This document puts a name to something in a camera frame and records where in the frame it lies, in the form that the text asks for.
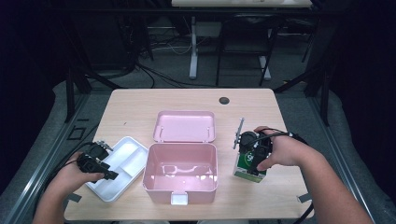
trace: green box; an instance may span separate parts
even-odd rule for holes
[[[260,171],[259,175],[248,174],[248,169],[250,168],[253,158],[254,155],[251,151],[246,154],[238,152],[235,167],[233,168],[233,174],[246,180],[260,183],[265,178],[267,171]]]

